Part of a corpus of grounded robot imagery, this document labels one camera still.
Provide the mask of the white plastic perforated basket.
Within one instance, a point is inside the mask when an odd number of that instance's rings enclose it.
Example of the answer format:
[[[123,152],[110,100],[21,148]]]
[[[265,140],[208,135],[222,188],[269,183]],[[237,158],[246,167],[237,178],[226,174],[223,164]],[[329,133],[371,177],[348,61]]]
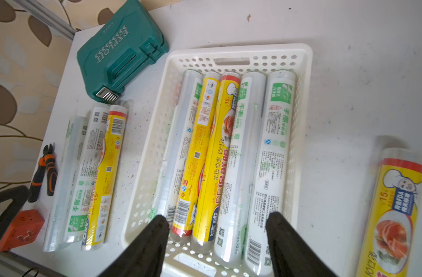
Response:
[[[313,50],[304,43],[224,46],[171,52],[166,59],[130,197],[130,205],[121,234],[123,248],[128,248],[151,221],[151,206],[158,173],[167,146],[183,73],[188,69],[202,73],[257,71],[269,74],[278,70],[290,70],[295,73],[296,89],[291,121],[291,145],[281,212],[292,226],[296,226],[312,61]]]

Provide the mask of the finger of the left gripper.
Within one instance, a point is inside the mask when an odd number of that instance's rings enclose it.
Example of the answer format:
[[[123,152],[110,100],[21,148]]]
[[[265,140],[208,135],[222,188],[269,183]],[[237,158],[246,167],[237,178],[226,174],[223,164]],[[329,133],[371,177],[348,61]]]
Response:
[[[29,189],[24,185],[0,192],[0,203],[11,200],[9,206],[0,215],[0,241],[30,195]]]

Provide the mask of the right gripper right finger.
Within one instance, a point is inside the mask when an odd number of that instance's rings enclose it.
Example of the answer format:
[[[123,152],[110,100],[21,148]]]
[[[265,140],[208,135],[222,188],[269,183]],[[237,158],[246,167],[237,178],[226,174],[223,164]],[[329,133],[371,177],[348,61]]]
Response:
[[[336,274],[316,255],[279,212],[266,221],[267,241],[276,277],[334,277]]]

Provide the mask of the red oval label wrap roll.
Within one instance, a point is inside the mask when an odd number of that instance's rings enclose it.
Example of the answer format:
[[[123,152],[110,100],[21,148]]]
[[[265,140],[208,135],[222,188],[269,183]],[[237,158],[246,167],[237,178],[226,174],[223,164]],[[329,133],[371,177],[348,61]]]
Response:
[[[166,217],[172,223],[176,211],[185,162],[194,130],[203,75],[194,70],[184,72],[179,100],[171,122],[167,148],[158,176],[150,218]]]

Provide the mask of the white green wrap roll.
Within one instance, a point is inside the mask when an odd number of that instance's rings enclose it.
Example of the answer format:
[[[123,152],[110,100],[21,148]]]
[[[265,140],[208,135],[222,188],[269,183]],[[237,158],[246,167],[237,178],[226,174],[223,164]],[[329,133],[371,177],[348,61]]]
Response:
[[[273,272],[266,221],[270,213],[282,209],[295,82],[295,74],[288,70],[267,77],[243,260],[251,276]]]

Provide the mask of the grape print wrap roll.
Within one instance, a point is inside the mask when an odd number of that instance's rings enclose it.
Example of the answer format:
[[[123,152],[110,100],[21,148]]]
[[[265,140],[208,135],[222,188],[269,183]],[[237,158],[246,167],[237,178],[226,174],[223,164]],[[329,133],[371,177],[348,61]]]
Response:
[[[58,176],[43,242],[44,252],[55,252],[69,245],[63,241],[63,236],[87,126],[88,118],[78,115],[71,117],[68,123],[64,148],[58,158]]]

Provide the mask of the clear green label wrap roll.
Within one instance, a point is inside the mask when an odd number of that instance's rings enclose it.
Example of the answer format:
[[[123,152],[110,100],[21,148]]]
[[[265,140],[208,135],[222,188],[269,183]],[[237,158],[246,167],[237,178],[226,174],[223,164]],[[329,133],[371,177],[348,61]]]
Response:
[[[227,268],[237,268],[242,262],[265,88],[264,74],[243,75],[213,246],[216,262]]]

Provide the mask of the yellow PE wrap roll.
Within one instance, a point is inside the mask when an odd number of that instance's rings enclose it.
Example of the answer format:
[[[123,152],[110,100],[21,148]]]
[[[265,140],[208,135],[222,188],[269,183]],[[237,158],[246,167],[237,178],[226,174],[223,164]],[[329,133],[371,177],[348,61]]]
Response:
[[[180,245],[188,243],[192,236],[199,196],[200,175],[205,165],[220,79],[220,74],[213,71],[207,72],[199,94],[194,129],[170,231],[171,239]]]

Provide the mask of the yellow wrap roll chef label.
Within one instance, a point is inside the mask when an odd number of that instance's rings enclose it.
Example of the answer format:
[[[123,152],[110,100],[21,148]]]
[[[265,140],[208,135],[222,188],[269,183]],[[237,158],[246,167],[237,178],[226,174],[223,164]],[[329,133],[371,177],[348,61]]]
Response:
[[[241,76],[235,72],[223,74],[220,81],[216,113],[200,187],[198,211],[190,241],[191,249],[199,254],[206,254],[212,250],[216,236],[240,82]]]

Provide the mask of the yellow wrap roll group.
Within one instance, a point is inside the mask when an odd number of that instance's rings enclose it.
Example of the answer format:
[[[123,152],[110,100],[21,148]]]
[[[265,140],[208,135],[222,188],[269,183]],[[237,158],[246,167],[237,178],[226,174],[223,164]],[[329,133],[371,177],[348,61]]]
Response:
[[[94,191],[83,234],[82,251],[97,250],[105,241],[127,114],[128,110],[124,106],[112,105],[110,107],[101,159],[97,168]]]

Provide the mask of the white text wrap roll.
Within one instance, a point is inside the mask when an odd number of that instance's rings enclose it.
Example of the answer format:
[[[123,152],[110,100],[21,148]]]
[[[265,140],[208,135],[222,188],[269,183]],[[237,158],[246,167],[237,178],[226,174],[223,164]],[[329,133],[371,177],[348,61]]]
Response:
[[[90,112],[88,126],[84,129],[85,140],[79,159],[63,242],[74,243],[83,239],[106,133],[109,109],[110,107],[105,104],[94,106]]]

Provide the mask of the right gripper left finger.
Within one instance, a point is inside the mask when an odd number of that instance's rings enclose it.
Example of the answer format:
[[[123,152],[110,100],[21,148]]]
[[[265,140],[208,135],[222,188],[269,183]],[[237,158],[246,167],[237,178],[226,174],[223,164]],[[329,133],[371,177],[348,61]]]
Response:
[[[168,235],[169,224],[166,218],[156,216],[100,276],[159,277]]]

